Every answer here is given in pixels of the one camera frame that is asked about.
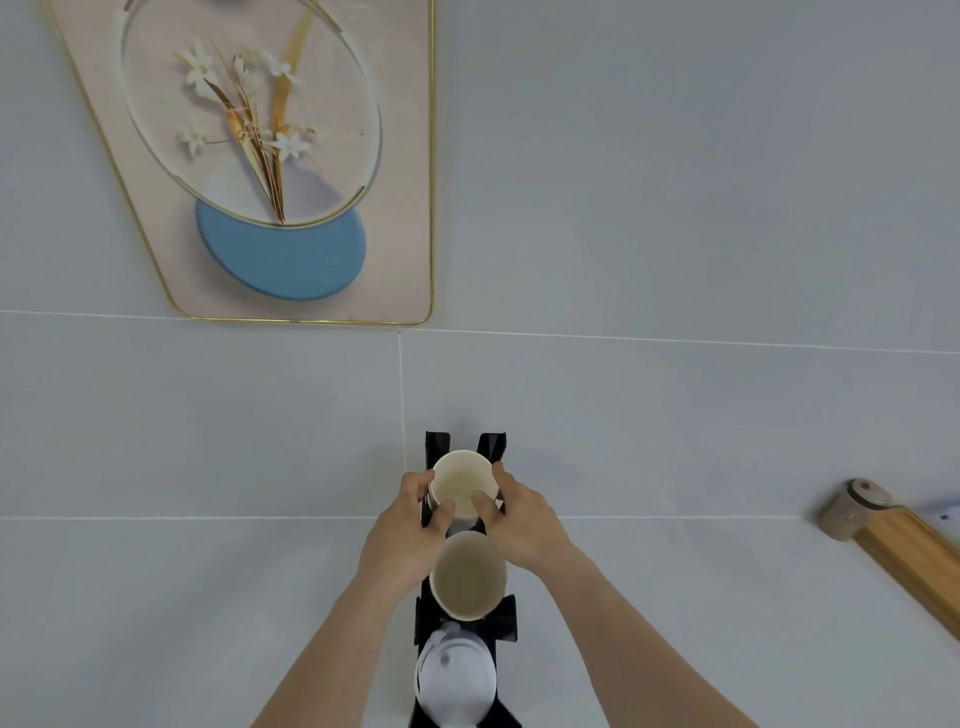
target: tile grout line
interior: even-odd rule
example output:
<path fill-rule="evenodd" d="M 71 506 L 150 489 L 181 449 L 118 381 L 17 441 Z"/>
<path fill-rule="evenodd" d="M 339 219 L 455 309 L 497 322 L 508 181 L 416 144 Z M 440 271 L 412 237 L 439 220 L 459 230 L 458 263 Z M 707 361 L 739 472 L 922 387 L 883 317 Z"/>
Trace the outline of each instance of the tile grout line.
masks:
<path fill-rule="evenodd" d="M 400 369 L 400 446 L 403 448 L 403 471 L 407 468 L 407 416 L 403 404 L 403 332 L 396 330 L 396 358 Z"/>
<path fill-rule="evenodd" d="M 529 331 L 481 331 L 457 328 L 411 328 L 421 333 L 472 333 L 490 336 L 531 336 L 534 338 L 587 339 L 595 341 L 636 341 L 653 344 L 713 344 L 729 347 L 768 347 L 771 349 L 816 349 L 826 352 L 870 352 L 870 353 L 916 353 L 916 354 L 960 354 L 960 352 L 938 351 L 933 349 L 873 349 L 869 347 L 832 347 L 823 344 L 776 344 L 760 341 L 713 341 L 709 339 L 658 339 L 643 336 L 603 336 L 583 333 L 532 333 Z"/>
<path fill-rule="evenodd" d="M 0 516 L 0 522 L 375 521 L 377 516 Z M 560 516 L 561 521 L 801 521 L 803 516 Z"/>
<path fill-rule="evenodd" d="M 68 311 L 19 311 L 0 309 L 0 314 L 24 314 L 34 316 L 74 316 L 94 319 L 134 319 L 138 321 L 185 321 L 196 323 L 182 316 L 133 316 L 115 313 L 71 313 Z M 960 352 L 938 351 L 933 349 L 875 349 L 871 347 L 833 347 L 822 344 L 775 344 L 760 341 L 714 341 L 710 339 L 663 339 L 644 336 L 604 336 L 583 333 L 534 333 L 529 331 L 481 331 L 457 328 L 411 328 L 410 331 L 429 333 L 474 333 L 490 336 L 531 336 L 535 338 L 587 339 L 594 341 L 636 341 L 653 344 L 712 344 L 730 347 L 767 347 L 770 349 L 813 349 L 823 352 L 867 352 L 867 353 L 912 353 L 912 354 L 952 354 Z"/>
<path fill-rule="evenodd" d="M 70 313 L 68 311 L 16 311 L 0 309 L 3 313 L 20 313 L 28 316 L 76 316 L 91 319 L 135 319 L 138 321 L 192 321 L 185 316 L 134 316 L 124 313 Z"/>

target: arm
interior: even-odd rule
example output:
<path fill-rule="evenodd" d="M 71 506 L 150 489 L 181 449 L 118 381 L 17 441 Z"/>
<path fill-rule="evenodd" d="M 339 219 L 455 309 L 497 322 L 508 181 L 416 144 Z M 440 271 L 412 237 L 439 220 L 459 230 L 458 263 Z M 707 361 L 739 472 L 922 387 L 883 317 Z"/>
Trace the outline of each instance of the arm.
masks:
<path fill-rule="evenodd" d="M 390 617 L 437 563 L 453 521 L 453 503 L 445 502 L 420 527 L 432 479 L 430 471 L 403 476 L 399 496 L 367 537 L 356 576 L 253 728 L 359 727 Z"/>
<path fill-rule="evenodd" d="M 473 504 L 509 561 L 538 576 L 557 602 L 612 728 L 756 728 L 631 606 L 536 491 L 493 467 L 504 516 L 477 491 Z"/>

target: finger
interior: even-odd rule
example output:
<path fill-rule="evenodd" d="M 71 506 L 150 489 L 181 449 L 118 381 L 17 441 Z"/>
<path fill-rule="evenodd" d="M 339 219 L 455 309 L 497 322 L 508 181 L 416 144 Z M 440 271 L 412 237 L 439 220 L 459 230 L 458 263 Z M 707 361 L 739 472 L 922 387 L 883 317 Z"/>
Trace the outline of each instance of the finger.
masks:
<path fill-rule="evenodd" d="M 483 519 L 483 523 L 487 526 L 491 526 L 503 518 L 503 514 L 496 508 L 496 503 L 483 491 L 473 491 L 470 501 L 473 503 L 473 507 L 477 509 L 477 515 Z"/>
<path fill-rule="evenodd" d="M 503 463 L 495 463 L 493 465 L 493 479 L 496 480 L 496 484 L 500 486 L 500 493 L 506 501 L 516 496 L 523 488 L 520 483 L 516 482 L 515 477 L 504 470 Z"/>
<path fill-rule="evenodd" d="M 441 536 L 445 535 L 446 532 L 450 530 L 450 525 L 453 523 L 453 516 L 456 510 L 456 506 L 452 500 L 445 500 L 440 504 L 440 508 L 433 512 L 433 516 L 430 518 L 430 525 L 428 525 L 427 528 Z"/>
<path fill-rule="evenodd" d="M 400 496 L 417 502 L 423 500 L 427 487 L 433 480 L 433 471 L 424 473 L 407 473 L 400 479 Z"/>

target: hand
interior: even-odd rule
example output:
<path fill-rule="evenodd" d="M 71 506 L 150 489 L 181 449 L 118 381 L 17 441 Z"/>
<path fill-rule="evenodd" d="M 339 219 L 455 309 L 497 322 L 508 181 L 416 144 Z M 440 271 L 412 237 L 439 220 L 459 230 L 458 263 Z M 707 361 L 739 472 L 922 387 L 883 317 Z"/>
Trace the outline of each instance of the hand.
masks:
<path fill-rule="evenodd" d="M 493 545 L 507 560 L 540 575 L 551 559 L 562 558 L 564 548 L 572 546 L 570 537 L 546 498 L 532 491 L 503 469 L 493 465 L 493 477 L 506 503 L 503 515 L 483 491 L 474 491 L 470 499 L 487 527 Z"/>
<path fill-rule="evenodd" d="M 445 500 L 430 524 L 420 526 L 420 502 L 432 480 L 433 471 L 403 476 L 399 495 L 380 514 L 360 553 L 357 577 L 382 587 L 397 602 L 436 566 L 453 522 L 453 501 Z"/>

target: wall tile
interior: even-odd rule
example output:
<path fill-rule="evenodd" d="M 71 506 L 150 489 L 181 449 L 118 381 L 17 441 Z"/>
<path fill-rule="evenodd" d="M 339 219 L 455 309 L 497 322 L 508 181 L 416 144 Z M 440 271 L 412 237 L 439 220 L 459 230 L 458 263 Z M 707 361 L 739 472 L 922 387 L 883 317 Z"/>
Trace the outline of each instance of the wall tile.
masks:
<path fill-rule="evenodd" d="M 960 6 L 440 19 L 430 327 L 960 350 Z"/>
<path fill-rule="evenodd" d="M 356 569 L 372 522 L 17 522 L 0 529 L 11 726 L 248 726 Z M 413 708 L 413 602 L 371 728 Z"/>
<path fill-rule="evenodd" d="M 0 315 L 0 514 L 375 515 L 397 369 L 390 329 Z"/>
<path fill-rule="evenodd" d="M 40 3 L 0 15 L 0 309 L 178 316 Z"/>
<path fill-rule="evenodd" d="M 870 477 L 955 492 L 960 357 L 405 331 L 407 461 L 423 432 L 506 460 L 575 516 L 795 515 Z"/>
<path fill-rule="evenodd" d="M 249 725 L 347 585 L 370 525 L 4 523 L 7 721 Z M 950 725 L 960 708 L 955 643 L 854 546 L 790 521 L 567 525 L 759 725 Z M 600 725 L 556 606 L 534 577 L 514 576 L 519 642 L 498 648 L 504 702 L 525 725 Z M 388 630 L 366 728 L 405 725 L 412 629 L 408 599 Z"/>

